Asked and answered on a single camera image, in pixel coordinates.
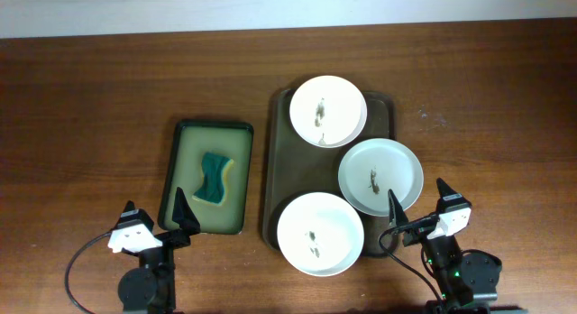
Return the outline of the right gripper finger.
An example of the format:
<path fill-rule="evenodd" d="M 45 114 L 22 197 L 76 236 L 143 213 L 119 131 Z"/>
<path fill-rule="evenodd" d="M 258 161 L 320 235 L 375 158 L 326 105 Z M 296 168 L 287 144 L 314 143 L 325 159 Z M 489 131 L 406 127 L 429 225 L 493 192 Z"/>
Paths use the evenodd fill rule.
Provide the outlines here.
<path fill-rule="evenodd" d="M 443 179 L 437 178 L 436 186 L 440 196 L 435 209 L 438 214 L 472 207 L 472 203 L 468 199 L 452 189 Z"/>
<path fill-rule="evenodd" d="M 388 200 L 389 200 L 389 225 L 391 227 L 405 226 L 408 223 L 408 218 L 392 189 L 388 190 Z"/>

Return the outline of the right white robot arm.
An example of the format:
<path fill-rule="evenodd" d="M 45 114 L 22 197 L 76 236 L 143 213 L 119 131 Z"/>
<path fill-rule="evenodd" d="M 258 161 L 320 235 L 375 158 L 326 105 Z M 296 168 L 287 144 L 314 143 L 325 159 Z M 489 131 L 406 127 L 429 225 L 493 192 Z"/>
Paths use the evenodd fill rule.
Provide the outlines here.
<path fill-rule="evenodd" d="M 421 279 L 435 298 L 426 303 L 425 313 L 489 313 L 490 303 L 498 298 L 497 284 L 502 261 L 477 249 L 463 250 L 455 235 L 464 230 L 472 203 L 438 178 L 439 192 L 435 211 L 410 221 L 393 191 L 388 192 L 389 225 L 385 236 L 403 235 L 404 246 L 421 246 L 421 263 L 428 277 L 404 263 L 387 247 L 382 250 Z"/>

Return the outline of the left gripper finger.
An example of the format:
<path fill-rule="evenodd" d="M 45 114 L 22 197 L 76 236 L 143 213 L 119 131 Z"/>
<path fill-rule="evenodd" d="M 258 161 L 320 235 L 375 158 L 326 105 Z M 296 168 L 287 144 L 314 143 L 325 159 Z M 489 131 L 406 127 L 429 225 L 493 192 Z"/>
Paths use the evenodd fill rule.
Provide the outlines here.
<path fill-rule="evenodd" d="M 115 224 L 116 229 L 143 224 L 149 231 L 152 231 L 154 222 L 144 209 L 137 208 L 135 204 L 128 200 L 121 216 Z"/>
<path fill-rule="evenodd" d="M 181 187 L 176 189 L 172 220 L 189 236 L 201 232 L 201 226 L 190 208 L 184 190 Z"/>

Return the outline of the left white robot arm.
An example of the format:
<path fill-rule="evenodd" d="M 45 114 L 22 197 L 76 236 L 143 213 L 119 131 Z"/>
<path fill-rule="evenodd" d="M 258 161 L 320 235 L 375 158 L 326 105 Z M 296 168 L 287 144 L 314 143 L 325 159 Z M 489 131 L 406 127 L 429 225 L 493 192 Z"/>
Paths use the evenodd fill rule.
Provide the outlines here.
<path fill-rule="evenodd" d="M 177 229 L 155 235 L 148 213 L 129 201 L 112 228 L 108 247 L 139 260 L 139 266 L 118 283 L 124 313 L 172 313 L 176 309 L 174 251 L 190 246 L 190 237 L 201 231 L 181 188 L 176 190 L 172 220 Z"/>

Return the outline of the green and yellow sponge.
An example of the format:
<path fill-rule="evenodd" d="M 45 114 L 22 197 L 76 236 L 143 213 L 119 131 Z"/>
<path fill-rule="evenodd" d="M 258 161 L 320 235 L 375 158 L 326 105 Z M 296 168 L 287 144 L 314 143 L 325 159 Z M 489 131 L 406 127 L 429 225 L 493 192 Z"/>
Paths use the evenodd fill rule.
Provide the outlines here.
<path fill-rule="evenodd" d="M 193 193 L 193 198 L 221 206 L 227 194 L 227 176 L 233 166 L 233 159 L 206 152 L 201 159 L 202 184 Z"/>

